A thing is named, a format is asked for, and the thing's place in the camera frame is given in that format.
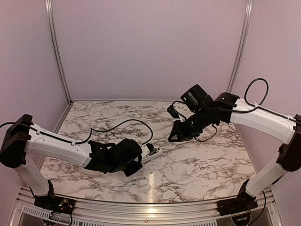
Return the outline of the white remote control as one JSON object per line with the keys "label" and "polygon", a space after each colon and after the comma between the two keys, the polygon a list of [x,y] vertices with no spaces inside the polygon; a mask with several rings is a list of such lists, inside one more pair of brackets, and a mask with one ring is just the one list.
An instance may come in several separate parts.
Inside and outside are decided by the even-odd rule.
{"label": "white remote control", "polygon": [[159,156],[161,156],[163,153],[163,151],[159,148],[159,149],[156,149],[155,151],[151,152],[150,154],[146,155],[145,157],[143,157],[141,163],[144,164],[144,163],[147,163],[149,162],[150,160],[152,159],[155,159]]}

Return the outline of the white battery cover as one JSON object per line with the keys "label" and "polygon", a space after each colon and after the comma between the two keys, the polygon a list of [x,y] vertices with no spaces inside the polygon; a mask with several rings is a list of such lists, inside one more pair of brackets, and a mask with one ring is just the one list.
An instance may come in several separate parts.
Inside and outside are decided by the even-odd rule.
{"label": "white battery cover", "polygon": [[235,185],[235,184],[230,184],[230,186],[228,187],[226,193],[227,193],[228,195],[232,195],[232,194],[234,193],[234,191],[235,191],[235,188],[236,188],[236,185]]}

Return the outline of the clear handled screwdriver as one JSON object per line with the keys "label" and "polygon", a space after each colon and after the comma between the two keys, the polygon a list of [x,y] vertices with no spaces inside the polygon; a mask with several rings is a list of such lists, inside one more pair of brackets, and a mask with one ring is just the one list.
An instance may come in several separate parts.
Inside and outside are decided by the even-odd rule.
{"label": "clear handled screwdriver", "polygon": [[158,149],[161,149],[163,146],[165,146],[165,145],[167,145],[167,144],[169,144],[168,141],[166,141],[165,143],[163,143],[162,145],[160,145],[160,146],[158,147]]}

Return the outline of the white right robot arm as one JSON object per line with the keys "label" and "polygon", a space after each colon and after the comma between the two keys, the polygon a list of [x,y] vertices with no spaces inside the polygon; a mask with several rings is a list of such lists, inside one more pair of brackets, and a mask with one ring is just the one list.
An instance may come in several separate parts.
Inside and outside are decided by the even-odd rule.
{"label": "white right robot arm", "polygon": [[265,110],[260,105],[250,105],[231,93],[221,93],[212,99],[198,84],[181,96],[193,112],[188,119],[174,121],[169,142],[184,142],[198,137],[209,125],[221,121],[253,128],[282,142],[279,155],[261,171],[248,179],[233,200],[233,207],[243,211],[262,190],[278,181],[287,172],[301,167],[301,117],[284,116]]}

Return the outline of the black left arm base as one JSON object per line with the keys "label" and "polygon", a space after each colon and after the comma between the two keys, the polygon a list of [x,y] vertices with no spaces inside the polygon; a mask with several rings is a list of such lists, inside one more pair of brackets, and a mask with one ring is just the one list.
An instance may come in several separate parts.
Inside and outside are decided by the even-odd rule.
{"label": "black left arm base", "polygon": [[35,199],[34,205],[53,212],[65,213],[71,215],[74,210],[75,200],[54,194],[53,184],[48,180],[48,193],[44,196],[36,196],[32,191]]}

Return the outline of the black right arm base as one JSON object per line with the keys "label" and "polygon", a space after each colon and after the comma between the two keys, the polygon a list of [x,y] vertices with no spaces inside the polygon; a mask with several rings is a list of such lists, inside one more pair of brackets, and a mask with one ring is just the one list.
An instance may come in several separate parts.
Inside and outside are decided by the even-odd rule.
{"label": "black right arm base", "polygon": [[250,211],[251,209],[258,207],[256,197],[252,197],[246,193],[246,185],[248,182],[249,179],[242,184],[236,198],[225,199],[217,202],[217,209],[221,216]]}

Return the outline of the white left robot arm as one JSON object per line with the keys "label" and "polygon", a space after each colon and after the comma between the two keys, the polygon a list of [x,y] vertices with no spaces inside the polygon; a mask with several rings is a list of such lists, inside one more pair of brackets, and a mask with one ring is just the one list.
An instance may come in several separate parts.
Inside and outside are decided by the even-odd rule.
{"label": "white left robot arm", "polygon": [[128,138],[118,144],[67,139],[34,124],[32,116],[28,114],[7,124],[10,127],[0,149],[0,162],[13,168],[50,210],[59,206],[59,198],[52,194],[52,184],[31,159],[32,153],[68,161],[104,174],[122,171],[126,176],[137,172],[149,154],[146,145]]}

